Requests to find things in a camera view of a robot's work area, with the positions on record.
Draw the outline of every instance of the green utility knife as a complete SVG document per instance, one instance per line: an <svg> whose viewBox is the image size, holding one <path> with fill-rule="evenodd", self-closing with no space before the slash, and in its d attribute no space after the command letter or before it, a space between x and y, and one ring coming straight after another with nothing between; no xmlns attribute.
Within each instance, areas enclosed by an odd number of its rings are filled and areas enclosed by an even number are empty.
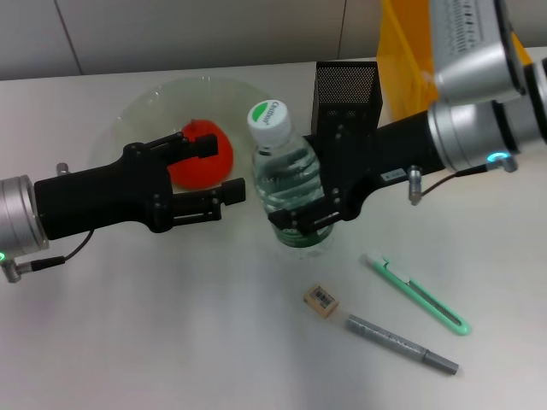
<svg viewBox="0 0 547 410"><path fill-rule="evenodd" d="M421 284L403 273L387 258L378 253L369 253L362 256L362 261L369 264L377 272L384 275L403 293L410 296L415 302L432 314L443 325L458 335L465 336L471 331L471 325L459 314L431 295Z"/></svg>

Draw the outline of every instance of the red object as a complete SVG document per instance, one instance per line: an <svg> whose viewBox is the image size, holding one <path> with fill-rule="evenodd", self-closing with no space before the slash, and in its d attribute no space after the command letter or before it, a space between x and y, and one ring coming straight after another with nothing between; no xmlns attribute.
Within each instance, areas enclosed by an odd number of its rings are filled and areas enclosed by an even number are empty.
<svg viewBox="0 0 547 410"><path fill-rule="evenodd" d="M207 134L216 135L219 154L208 158L190 158L168 167L171 180L187 190L202 190L223 181L233 166L233 149L226 134L212 121L192 120L182 129L190 141Z"/></svg>

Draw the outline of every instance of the cable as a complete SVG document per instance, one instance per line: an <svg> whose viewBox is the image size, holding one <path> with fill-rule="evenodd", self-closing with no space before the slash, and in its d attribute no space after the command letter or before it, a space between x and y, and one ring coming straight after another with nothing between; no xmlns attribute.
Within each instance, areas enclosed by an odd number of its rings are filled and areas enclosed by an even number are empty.
<svg viewBox="0 0 547 410"><path fill-rule="evenodd" d="M87 243L89 242L89 240L90 240L91 237L93 236L93 232L94 232L94 231L95 231L94 229L91 229L91 230L89 231L89 233L87 234L87 236L85 237L84 242L82 242L82 243L78 246L78 248L76 248L75 250L73 250L71 253L69 253L67 256L64 257L64 258L65 258L65 262L66 262L66 261L69 261L69 260L72 259L72 258L74 258L74 257L76 256L76 254L77 254L78 252L80 252L80 251L87 245Z"/></svg>
<svg viewBox="0 0 547 410"><path fill-rule="evenodd" d="M466 169L464 171L458 171L457 173L453 173L449 175L446 178L441 179L437 183L433 184L431 187L427 188L421 193L421 197L424 197L428 193L430 193L435 188L439 187L440 185L444 184L445 182L450 181L453 178L460 178L460 177L467 177L468 175L476 175L478 173L487 173L488 167L486 165L479 165L477 167L471 167L469 169Z"/></svg>
<svg viewBox="0 0 547 410"><path fill-rule="evenodd" d="M37 259L35 261L31 261L30 265L31 265L32 271L36 272L36 271L41 271L43 269L47 269L48 267L58 267L59 265L63 265L66 261L69 261L70 259L74 258L76 254L80 252L87 245L94 231L95 230L89 231L84 241L80 245L78 245L78 248L73 250L67 256L56 256L54 258Z"/></svg>

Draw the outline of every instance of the white bottle cap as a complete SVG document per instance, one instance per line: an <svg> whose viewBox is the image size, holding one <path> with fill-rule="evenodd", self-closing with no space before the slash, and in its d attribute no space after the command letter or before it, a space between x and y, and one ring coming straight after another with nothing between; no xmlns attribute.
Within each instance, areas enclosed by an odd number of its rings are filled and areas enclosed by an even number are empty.
<svg viewBox="0 0 547 410"><path fill-rule="evenodd" d="M276 147L291 138L291 117L287 106L278 100L259 102L247 115L253 138L262 146Z"/></svg>

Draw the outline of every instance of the eraser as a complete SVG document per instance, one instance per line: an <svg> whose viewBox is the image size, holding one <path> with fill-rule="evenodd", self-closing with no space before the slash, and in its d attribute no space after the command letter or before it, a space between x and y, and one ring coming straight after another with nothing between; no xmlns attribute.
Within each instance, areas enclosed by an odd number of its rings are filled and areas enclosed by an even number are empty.
<svg viewBox="0 0 547 410"><path fill-rule="evenodd" d="M338 306L338 301L334 299L325 288L315 285L304 295L304 301L308 303L323 319L334 312Z"/></svg>

